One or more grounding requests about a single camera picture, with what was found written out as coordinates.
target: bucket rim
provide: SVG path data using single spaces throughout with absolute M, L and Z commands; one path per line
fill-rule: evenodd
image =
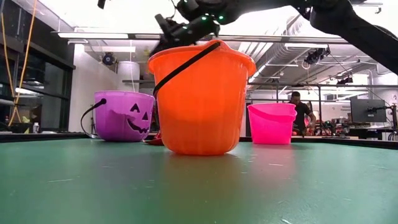
M 243 61 L 243 63 L 247 66 L 248 70 L 249 70 L 249 75 L 248 77 L 251 77 L 254 75 L 254 73 L 257 71 L 256 68 L 256 64 L 253 60 L 253 58 L 251 58 L 250 56 L 241 53 L 237 50 L 232 49 L 226 42 L 222 41 L 222 40 L 211 40 L 208 41 L 207 43 L 203 44 L 203 45 L 191 45 L 191 46 L 183 46 L 183 47 L 174 47 L 171 49 L 167 49 L 167 50 L 163 50 L 161 52 L 156 53 L 155 55 L 153 55 L 151 58 L 148 59 L 148 70 L 151 74 L 154 74 L 154 61 L 156 61 L 156 59 L 168 55 L 168 54 L 173 54 L 173 53 L 178 53 L 178 52 L 187 52 L 187 51 L 202 51 L 205 50 L 207 47 L 211 46 L 212 44 L 219 42 L 221 43 L 220 47 L 218 47 L 218 49 L 216 50 L 222 50 L 226 53 L 229 53 L 231 55 L 234 55 L 236 57 L 238 57 L 240 60 Z
M 281 122 L 280 120 L 284 119 L 285 121 L 281 122 L 281 123 L 293 122 L 297 116 L 297 111 L 294 111 L 294 115 L 276 115 L 276 114 L 269 114 L 269 113 L 262 112 L 259 109 L 253 107 L 253 105 L 249 105 L 248 110 L 249 110 L 249 116 L 251 114 L 254 114 L 254 115 L 260 116 L 264 119 L 269 119 L 271 121 L 278 121 L 278 122 Z
M 154 99 L 154 96 L 145 94 L 145 93 L 139 93 L 139 92 L 135 92 L 135 91 L 122 91 L 122 90 L 101 90 L 101 91 L 96 91 L 94 93 L 94 95 L 100 94 L 100 93 L 134 93 L 137 95 L 141 95 L 141 96 L 148 96 Z
M 255 104 L 252 104 L 252 105 L 249 105 L 249 106 L 252 107 L 252 106 L 255 106 L 255 105 L 282 105 L 282 104 L 283 105 L 289 105 L 289 106 L 296 106 L 293 103 L 255 103 Z

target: cable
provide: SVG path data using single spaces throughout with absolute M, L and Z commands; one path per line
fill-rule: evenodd
M 11 69 L 10 69 L 10 64 L 8 62 L 8 52 L 7 52 L 7 41 L 6 41 L 6 26 L 4 25 L 4 14 L 1 13 L 1 30 L 2 30 L 2 39 L 3 39 L 3 46 L 4 46 L 4 56 L 6 58 L 6 67 L 7 67 L 7 74 L 8 74 L 8 81 L 10 83 L 10 89 L 11 89 L 11 96 L 13 99 L 15 99 L 15 93 L 14 93 L 14 85 L 12 83 L 12 76 L 11 76 Z M 19 112 L 17 109 L 17 116 L 18 116 L 18 121 L 21 121 L 21 117 L 19 116 Z
M 106 99 L 102 98 L 99 102 L 97 102 L 97 103 L 94 104 L 92 107 L 90 107 L 88 110 L 86 110 L 86 111 L 83 113 L 83 115 L 81 116 L 81 118 L 80 118 L 80 127 L 81 127 L 81 129 L 83 130 L 83 132 L 84 132 L 88 137 L 90 137 L 90 138 L 93 138 L 93 139 L 98 138 L 98 135 L 97 135 L 97 134 L 90 134 L 90 133 L 88 133 L 88 132 L 85 130 L 85 128 L 83 127 L 83 118 L 84 118 L 89 112 L 93 111 L 95 108 L 97 108 L 97 107 L 99 107 L 99 106 L 101 106 L 101 105 L 104 105 L 104 104 L 106 104 Z
M 333 59 L 335 59 L 335 61 L 344 69 L 345 72 L 348 72 L 348 70 L 341 64 L 341 62 L 339 62 L 339 61 L 337 60 L 337 58 L 335 58 L 335 56 L 333 56 L 331 53 L 330 53 L 330 56 L 331 56 Z
M 136 87 L 134 86 L 134 79 L 132 77 L 132 40 L 130 40 L 130 75 L 131 75 L 131 85 L 132 85 L 132 91 L 136 91 Z
M 24 76 L 25 76 L 25 70 L 26 70 L 26 65 L 27 65 L 27 58 L 29 56 L 29 48 L 30 48 L 30 40 L 32 38 L 32 31 L 33 31 L 33 23 L 35 21 L 36 17 L 36 5 L 37 5 L 37 0 L 34 0 L 33 4 L 33 12 L 32 12 L 32 21 L 30 22 L 30 28 L 29 28 L 29 36 L 27 38 L 27 45 L 26 45 L 26 52 L 25 52 L 25 60 L 24 60 L 24 66 L 22 68 L 22 73 L 21 73 L 21 80 L 19 82 L 19 88 L 22 88 L 22 82 L 24 81 Z M 19 97 L 21 96 L 21 93 L 18 91 L 17 98 L 15 99 L 15 104 L 18 104 L 19 102 Z M 14 111 L 12 112 L 12 116 L 10 119 L 10 122 L 8 123 L 8 126 L 10 127 L 12 125 L 12 122 L 14 121 L 15 113 L 16 113 L 16 108 L 14 107 Z
M 308 66 L 307 66 L 307 67 L 305 67 L 305 66 L 304 66 L 304 61 L 302 61 L 302 62 L 301 62 L 301 67 L 303 67 L 304 69 L 308 70 L 308 69 L 310 69 L 310 68 L 311 68 L 311 65 L 310 65 L 310 64 L 308 64 Z
M 174 13 L 173 13 L 172 16 L 168 17 L 167 19 L 173 19 L 174 16 L 175 16 L 175 13 L 177 12 L 177 7 L 176 7 L 176 5 L 174 4 L 174 1 L 173 1 L 173 0 L 170 0 L 170 1 L 172 2 L 173 7 L 174 7 Z

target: black shirt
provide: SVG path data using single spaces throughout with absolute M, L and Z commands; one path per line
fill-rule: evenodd
M 304 115 L 310 115 L 311 110 L 305 103 L 302 102 L 296 106 L 295 110 L 297 112 L 297 116 L 294 123 L 297 125 L 299 130 L 303 131 L 305 129 Z

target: yellow cable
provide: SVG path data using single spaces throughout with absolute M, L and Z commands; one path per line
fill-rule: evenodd
M 1 13 L 1 29 L 2 29 L 2 39 L 3 39 L 3 46 L 4 46 L 4 56 L 6 58 L 6 67 L 7 67 L 7 73 L 8 73 L 8 80 L 10 82 L 10 89 L 11 89 L 11 95 L 13 98 L 15 98 L 15 93 L 14 93 L 14 88 L 12 84 L 12 76 L 11 76 L 11 70 L 10 70 L 10 64 L 8 62 L 8 53 L 7 53 L 7 41 L 6 41 L 6 26 L 4 25 L 4 14 Z M 19 122 L 21 121 L 21 117 L 19 116 L 19 112 L 17 109 L 17 116 Z
M 29 28 L 29 36 L 27 38 L 27 45 L 26 45 L 26 52 L 25 52 L 25 61 L 24 61 L 24 66 L 22 68 L 22 73 L 21 73 L 21 81 L 19 82 L 19 88 L 22 88 L 22 82 L 24 81 L 24 75 L 25 75 L 25 69 L 26 69 L 26 64 L 27 64 L 27 58 L 29 56 L 29 47 L 30 47 L 30 39 L 32 38 L 32 31 L 33 31 L 33 23 L 35 21 L 35 15 L 36 15 L 36 5 L 37 5 L 37 0 L 34 0 L 33 3 L 33 12 L 32 12 L 32 21 L 30 22 L 30 28 Z M 20 97 L 20 92 L 17 94 L 17 98 L 15 99 L 15 104 L 18 104 L 19 102 L 19 97 Z M 16 106 L 14 107 L 14 111 L 12 112 L 12 116 L 10 119 L 10 122 L 8 123 L 8 126 L 10 127 L 12 125 L 12 122 L 14 121 L 15 118 L 15 113 L 16 113 Z

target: wall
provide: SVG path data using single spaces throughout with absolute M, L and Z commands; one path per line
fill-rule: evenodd
M 94 93 L 100 90 L 117 90 L 117 75 L 98 63 L 84 51 L 84 46 L 76 44 L 70 99 L 69 131 L 82 131 L 80 118 L 95 103 Z M 91 131 L 91 115 L 83 120 L 83 127 Z
M 123 83 L 123 80 L 139 80 L 140 67 L 136 62 L 124 61 L 118 63 L 118 90 L 139 91 L 139 83 Z

